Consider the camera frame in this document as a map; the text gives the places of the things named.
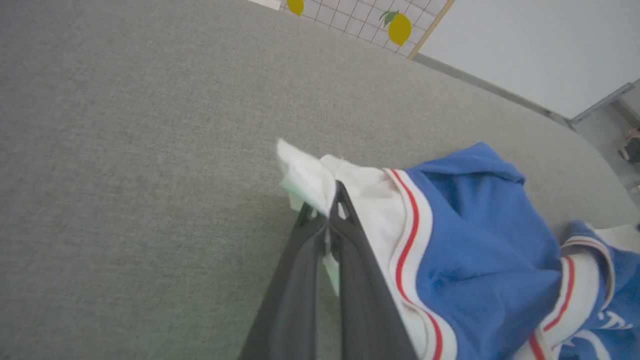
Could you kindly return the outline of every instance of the white cloth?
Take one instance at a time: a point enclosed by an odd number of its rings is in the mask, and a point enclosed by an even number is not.
[[[393,179],[381,169],[359,167],[332,155],[319,160],[283,140],[278,141],[277,156],[284,175],[280,185],[289,192],[293,210],[299,211],[303,202],[307,202],[328,214],[335,196],[335,181],[344,184],[413,347],[420,358],[425,358],[427,315],[402,300],[391,278],[391,260],[406,218],[403,198]],[[323,262],[338,293],[338,264],[331,256]]]

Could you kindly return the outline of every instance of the couch cushion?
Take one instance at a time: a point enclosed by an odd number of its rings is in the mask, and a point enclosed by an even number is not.
[[[236,0],[0,5],[0,349],[232,359],[294,221],[279,136],[409,167],[484,141],[558,233],[638,214],[583,139],[360,40]],[[326,282],[321,352],[338,349]]]

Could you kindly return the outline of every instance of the wooden frame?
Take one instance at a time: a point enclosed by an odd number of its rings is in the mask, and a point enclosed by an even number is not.
[[[415,44],[415,47],[413,48],[413,51],[411,52],[411,54],[407,56],[409,60],[415,57],[415,55],[418,53],[418,50],[420,50],[422,45],[424,45],[424,42],[427,41],[427,38],[429,37],[429,35],[431,35],[433,30],[436,28],[436,26],[438,26],[438,24],[440,23],[440,20],[442,20],[442,17],[444,17],[444,15],[449,11],[449,8],[451,7],[451,5],[453,5],[454,1],[455,0],[448,0],[447,3],[444,4],[444,7],[438,13],[438,16],[436,16],[436,18],[433,20],[433,22],[431,23],[427,31],[424,33],[420,41],[418,41],[418,44]]]

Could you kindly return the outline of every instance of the grid pattern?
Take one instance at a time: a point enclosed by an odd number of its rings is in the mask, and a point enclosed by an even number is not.
[[[407,57],[442,11],[447,0],[304,0],[304,2],[302,19]],[[403,46],[398,46],[389,40],[388,26],[383,27],[383,21],[378,20],[387,10],[400,11],[411,22],[411,36]],[[280,3],[280,11],[293,15],[289,11],[287,0],[282,0]]]

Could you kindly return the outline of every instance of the green leaf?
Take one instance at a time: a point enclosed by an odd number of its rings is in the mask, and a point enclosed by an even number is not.
[[[388,14],[388,13],[390,13],[390,11],[389,11],[389,10],[387,10],[387,11],[383,12],[383,13],[382,13],[382,15],[380,15],[380,19],[378,19],[378,21],[382,20],[382,18],[383,18],[383,17],[385,17],[385,16],[386,16],[386,14]]]
[[[385,26],[387,26],[389,22],[392,22],[397,14],[398,12],[390,12],[389,14],[387,14],[387,17],[385,17]]]

